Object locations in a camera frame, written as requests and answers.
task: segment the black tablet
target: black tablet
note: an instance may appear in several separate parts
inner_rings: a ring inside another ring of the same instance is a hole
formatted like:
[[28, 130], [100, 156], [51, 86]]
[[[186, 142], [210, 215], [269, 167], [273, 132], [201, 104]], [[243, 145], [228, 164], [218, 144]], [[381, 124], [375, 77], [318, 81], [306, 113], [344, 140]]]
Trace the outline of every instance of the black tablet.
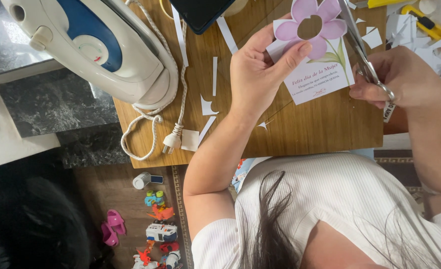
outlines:
[[196, 34], [202, 34], [235, 0], [170, 0]]

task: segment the scissor handle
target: scissor handle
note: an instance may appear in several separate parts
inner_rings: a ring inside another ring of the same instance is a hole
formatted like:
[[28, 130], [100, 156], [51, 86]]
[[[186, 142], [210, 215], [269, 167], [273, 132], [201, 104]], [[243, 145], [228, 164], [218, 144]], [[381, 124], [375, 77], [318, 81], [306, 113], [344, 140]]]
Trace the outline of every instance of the scissor handle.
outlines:
[[390, 103], [392, 103], [392, 104], [394, 104], [395, 103], [395, 94], [392, 92], [392, 90], [390, 89], [390, 88], [388, 88], [385, 84], [383, 84], [382, 82], [380, 82], [380, 81], [377, 81], [377, 82], [374, 82], [374, 81], [370, 81], [370, 79], [368, 78], [368, 76], [365, 76], [364, 74], [363, 74], [363, 72], [360, 70], [360, 68], [357, 68], [357, 70], [356, 70], [356, 72], [358, 73], [358, 74], [360, 74], [361, 76], [363, 76], [363, 78], [365, 78], [365, 80], [368, 82], [368, 83], [374, 83], [374, 84], [376, 84], [377, 86], [379, 86], [380, 88], [382, 88], [385, 92], [386, 92], [386, 94], [388, 94], [388, 97], [390, 98]]

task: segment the signature logo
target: signature logo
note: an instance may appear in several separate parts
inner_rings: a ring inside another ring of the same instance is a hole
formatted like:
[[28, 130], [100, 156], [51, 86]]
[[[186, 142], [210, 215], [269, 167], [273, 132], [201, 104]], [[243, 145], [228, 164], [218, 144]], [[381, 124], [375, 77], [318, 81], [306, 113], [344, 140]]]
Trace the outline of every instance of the signature logo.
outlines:
[[319, 91], [314, 91], [315, 94], [313, 94], [313, 96], [318, 96], [320, 94], [324, 94], [325, 92], [327, 92], [327, 90], [325, 88], [319, 90]]

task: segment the woman's right hand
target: woman's right hand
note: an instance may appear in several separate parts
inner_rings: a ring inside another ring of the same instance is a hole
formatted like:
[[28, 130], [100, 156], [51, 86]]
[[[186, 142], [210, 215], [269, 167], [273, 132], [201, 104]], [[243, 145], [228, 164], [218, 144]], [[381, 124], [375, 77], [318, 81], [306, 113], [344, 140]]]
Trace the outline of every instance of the woman's right hand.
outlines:
[[[368, 56], [380, 81], [395, 94], [395, 104], [404, 108], [425, 107], [441, 99], [441, 78], [418, 55], [404, 46]], [[350, 86], [350, 96], [382, 109], [389, 100], [377, 85], [360, 74]]]

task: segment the green leaf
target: green leaf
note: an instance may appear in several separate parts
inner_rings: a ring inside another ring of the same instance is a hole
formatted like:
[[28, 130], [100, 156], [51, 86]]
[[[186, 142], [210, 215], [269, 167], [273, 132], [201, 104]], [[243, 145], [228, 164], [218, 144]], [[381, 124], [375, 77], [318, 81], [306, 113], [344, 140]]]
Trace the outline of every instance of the green leaf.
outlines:
[[337, 48], [337, 54], [340, 59], [340, 64], [345, 67], [345, 55], [343, 54], [343, 45], [342, 45], [343, 37], [340, 37], [339, 47]]
[[311, 64], [311, 63], [331, 63], [331, 62], [342, 64], [340, 62], [340, 59], [337, 57], [337, 55], [335, 55], [332, 52], [325, 53], [325, 55], [322, 58], [320, 58], [320, 59], [309, 60], [307, 62], [307, 64]]

